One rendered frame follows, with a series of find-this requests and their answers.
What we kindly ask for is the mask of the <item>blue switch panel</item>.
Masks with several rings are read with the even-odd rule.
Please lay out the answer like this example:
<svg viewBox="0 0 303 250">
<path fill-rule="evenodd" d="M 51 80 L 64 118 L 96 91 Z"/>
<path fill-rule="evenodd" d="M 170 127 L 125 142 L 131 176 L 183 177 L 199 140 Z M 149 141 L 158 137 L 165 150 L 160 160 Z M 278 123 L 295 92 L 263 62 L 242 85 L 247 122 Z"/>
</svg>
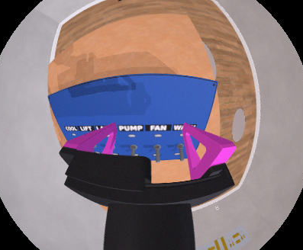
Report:
<svg viewBox="0 0 303 250">
<path fill-rule="evenodd" d="M 217 86 L 189 75 L 144 73 L 83 82 L 47 97 L 66 140 L 116 123 L 113 155 L 182 162 L 183 124 L 205 130 Z"/>
</svg>

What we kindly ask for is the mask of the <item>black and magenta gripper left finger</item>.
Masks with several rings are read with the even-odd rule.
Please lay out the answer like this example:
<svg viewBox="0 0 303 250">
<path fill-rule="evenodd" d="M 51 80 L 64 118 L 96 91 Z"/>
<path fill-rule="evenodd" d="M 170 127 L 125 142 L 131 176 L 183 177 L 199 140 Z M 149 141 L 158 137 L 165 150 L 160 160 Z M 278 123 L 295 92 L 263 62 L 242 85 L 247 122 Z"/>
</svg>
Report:
<svg viewBox="0 0 303 250">
<path fill-rule="evenodd" d="M 98 130 L 68 140 L 64 146 L 80 151 L 93 152 L 94 146 L 110 134 L 102 153 L 113 154 L 117 131 L 116 123 L 111 123 Z"/>
</svg>

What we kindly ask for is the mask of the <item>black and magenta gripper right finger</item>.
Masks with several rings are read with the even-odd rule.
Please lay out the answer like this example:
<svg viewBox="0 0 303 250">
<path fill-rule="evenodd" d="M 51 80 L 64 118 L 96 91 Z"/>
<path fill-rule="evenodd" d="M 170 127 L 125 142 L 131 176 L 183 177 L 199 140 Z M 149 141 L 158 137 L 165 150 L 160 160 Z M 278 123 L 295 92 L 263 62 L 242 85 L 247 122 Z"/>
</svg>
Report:
<svg viewBox="0 0 303 250">
<path fill-rule="evenodd" d="M 189 134 L 205 146 L 206 152 L 202 159 L 199 158 Z M 191 180 L 199 179 L 211 166 L 225 163 L 236 150 L 232 141 L 200 130 L 188 123 L 183 124 L 182 135 Z"/>
</svg>

